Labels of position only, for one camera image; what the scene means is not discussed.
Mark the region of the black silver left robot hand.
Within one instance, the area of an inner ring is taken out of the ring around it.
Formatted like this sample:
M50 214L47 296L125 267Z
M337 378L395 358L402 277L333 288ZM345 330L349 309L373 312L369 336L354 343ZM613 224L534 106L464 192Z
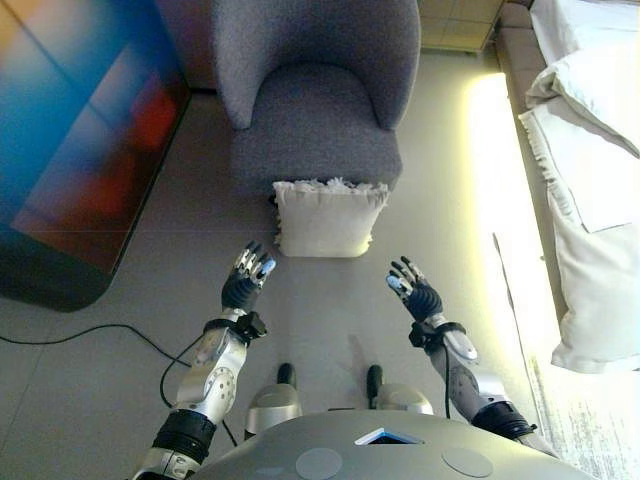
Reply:
M262 245L250 241L233 262L223 285L222 307L251 311L275 267L276 260L262 249Z

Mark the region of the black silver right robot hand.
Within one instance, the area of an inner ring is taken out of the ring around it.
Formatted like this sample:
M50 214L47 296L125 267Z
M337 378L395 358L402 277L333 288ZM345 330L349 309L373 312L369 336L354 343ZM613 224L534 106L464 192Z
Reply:
M409 258L401 256L399 262L391 262L386 283L416 322L433 329L445 322L440 295Z

